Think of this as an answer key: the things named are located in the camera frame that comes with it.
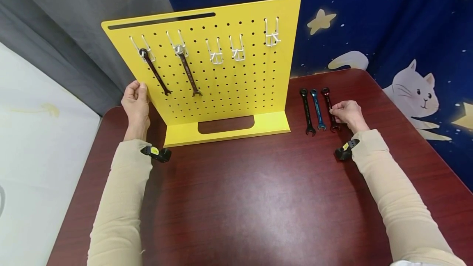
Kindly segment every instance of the white panel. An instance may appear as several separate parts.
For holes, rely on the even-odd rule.
[[[99,116],[0,43],[0,265],[46,265]]]

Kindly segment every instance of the wooden table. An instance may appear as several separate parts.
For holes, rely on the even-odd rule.
[[[290,133],[175,147],[170,162],[155,162],[141,212],[144,265],[389,265],[385,227],[364,179],[352,161],[333,157],[351,133],[346,127],[340,134],[304,133],[299,89],[325,86],[333,102],[358,101],[454,252],[473,264],[472,194],[376,82],[349,69],[290,80]],[[165,125],[155,110],[151,116],[149,141],[162,146]],[[122,108],[103,117],[49,266],[86,264],[89,234],[126,127]]]

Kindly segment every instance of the hanging wrench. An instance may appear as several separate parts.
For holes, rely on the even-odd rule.
[[[164,94],[165,95],[171,94],[171,91],[169,91],[168,88],[166,88],[166,85],[164,84],[163,80],[159,76],[158,71],[156,71],[156,68],[154,67],[153,62],[149,58],[149,54],[148,54],[148,52],[145,48],[140,49],[140,55],[141,55],[141,57],[143,57],[146,60],[146,63],[148,63],[149,69],[151,69],[151,71],[153,71],[154,76],[156,77],[156,79],[158,79],[159,84],[161,85],[161,87],[164,90]]]
[[[181,59],[182,66],[184,66],[184,70],[187,73],[187,77],[189,78],[189,82],[191,83],[193,93],[192,96],[194,97],[195,95],[201,96],[202,93],[197,89],[197,86],[195,85],[194,78],[192,77],[191,70],[189,68],[189,65],[187,64],[186,61],[186,56],[184,55],[184,48],[182,45],[176,45],[175,47],[176,54],[179,56]]]
[[[328,108],[328,113],[330,115],[330,131],[335,133],[335,130],[341,131],[342,129],[340,128],[340,125],[335,121],[335,116],[330,113],[330,109],[332,109],[332,102],[330,102],[330,89],[327,87],[324,87],[321,91],[321,93],[324,95],[326,98],[326,104]]]
[[[301,91],[299,91],[299,94],[301,94],[302,101],[304,102],[305,120],[307,122],[307,128],[305,129],[305,134],[308,135],[309,132],[311,132],[312,137],[313,137],[315,136],[315,129],[312,126],[312,121],[310,120],[309,103],[307,102],[307,89],[301,89]]]
[[[314,98],[315,111],[317,112],[317,119],[319,120],[319,125],[317,126],[317,129],[320,130],[321,128],[323,128],[325,131],[327,127],[324,125],[324,121],[322,120],[322,114],[320,113],[319,101],[317,100],[317,90],[311,89],[310,94],[312,95],[312,98]]]

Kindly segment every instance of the red wrench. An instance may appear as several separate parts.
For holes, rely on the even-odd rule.
[[[335,121],[335,116],[332,115],[332,113],[330,113],[330,109],[332,109],[332,102],[330,102],[330,89],[327,88],[327,87],[324,87],[322,90],[321,90],[321,93],[324,95],[324,97],[326,98],[326,104],[327,104],[327,108],[328,108],[328,113],[330,115],[330,131],[334,132],[336,130],[338,131],[341,131],[342,129],[340,128],[340,125]]]

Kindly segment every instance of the white wire hook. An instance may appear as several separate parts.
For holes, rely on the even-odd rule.
[[[278,38],[279,36],[279,17],[276,17],[276,32],[274,33],[269,33],[268,30],[268,19],[264,18],[264,27],[266,31],[266,46],[271,47],[275,46],[280,42],[281,40]]]
[[[217,37],[217,47],[218,47],[218,52],[213,53],[212,50],[210,49],[209,45],[209,40],[205,39],[205,43],[207,44],[207,50],[209,51],[210,55],[210,61],[212,64],[223,64],[223,54],[222,54],[222,48],[220,47],[220,37]]]
[[[230,49],[232,50],[232,59],[237,62],[245,61],[245,46],[243,45],[243,34],[240,34],[240,49],[234,48],[231,36],[228,36],[228,38],[230,38]]]
[[[146,50],[148,51],[149,59],[150,59],[152,62],[156,61],[155,56],[154,56],[153,53],[151,52],[151,48],[149,47],[149,45],[148,45],[147,42],[146,42],[145,36],[144,36],[144,35],[141,35],[141,38],[143,38],[143,42],[144,42],[144,44],[146,45]],[[131,43],[133,43],[133,46],[135,47],[136,52],[138,53],[138,55],[140,55],[141,59],[143,59],[143,61],[146,63],[145,58],[143,58],[143,56],[142,56],[141,53],[140,53],[140,49],[138,48],[138,46],[136,45],[135,41],[133,40],[133,36],[130,36],[130,40],[131,40]]]
[[[185,55],[186,57],[189,57],[189,52],[187,51],[186,43],[184,42],[184,39],[182,39],[181,30],[177,30],[177,33],[178,33],[179,38],[180,38],[180,40],[181,40],[181,46],[182,46],[183,49],[184,49],[184,55]],[[176,55],[176,57],[178,57],[177,53],[175,52],[176,46],[175,46],[174,43],[172,42],[171,36],[169,36],[169,31],[166,31],[166,35],[168,36],[169,42],[171,43],[172,50],[174,51],[174,54]]]

